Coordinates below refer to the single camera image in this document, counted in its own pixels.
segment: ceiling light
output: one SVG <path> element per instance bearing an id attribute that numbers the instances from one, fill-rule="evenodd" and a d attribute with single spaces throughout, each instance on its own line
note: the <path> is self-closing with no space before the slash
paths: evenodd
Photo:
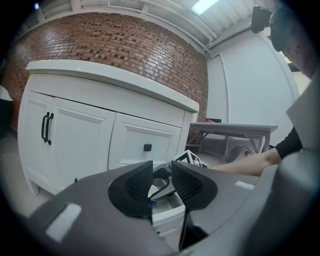
<path id="1" fill-rule="evenodd" d="M 199 0 L 192 6 L 191 10 L 196 14 L 201 15 L 218 1 L 219 0 Z"/>

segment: white wall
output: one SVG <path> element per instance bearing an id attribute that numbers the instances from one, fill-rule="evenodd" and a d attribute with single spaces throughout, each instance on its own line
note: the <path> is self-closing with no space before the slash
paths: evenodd
<path id="1" fill-rule="evenodd" d="M 277 125 L 270 144 L 281 142 L 292 129 L 286 110 L 300 94 L 270 40 L 247 30 L 215 46 L 212 55 L 217 57 L 207 62 L 206 117 L 223 123 Z"/>
<path id="2" fill-rule="evenodd" d="M 301 71 L 293 72 L 292 74 L 301 95 L 306 90 L 311 80 L 306 77 Z"/>

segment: brick wall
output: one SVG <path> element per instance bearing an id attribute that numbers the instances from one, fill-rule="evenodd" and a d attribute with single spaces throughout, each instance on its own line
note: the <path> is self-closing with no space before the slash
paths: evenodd
<path id="1" fill-rule="evenodd" d="M 1 85 L 14 100 L 12 128 L 18 126 L 30 61 L 82 60 L 137 73 L 199 103 L 206 116 L 206 58 L 183 39 L 142 19 L 107 13 L 84 13 L 53 20 L 30 31 L 9 50 Z"/>

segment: ceiling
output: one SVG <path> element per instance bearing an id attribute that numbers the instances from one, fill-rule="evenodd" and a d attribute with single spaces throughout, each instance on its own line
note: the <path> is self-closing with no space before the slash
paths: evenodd
<path id="1" fill-rule="evenodd" d="M 202 15 L 191 11 L 198 0 L 43 0 L 25 20 L 16 38 L 29 30 L 63 16 L 106 12 L 120 13 L 154 22 L 205 53 L 226 38 L 250 27 L 252 8 L 271 11 L 278 0 L 219 0 Z"/>

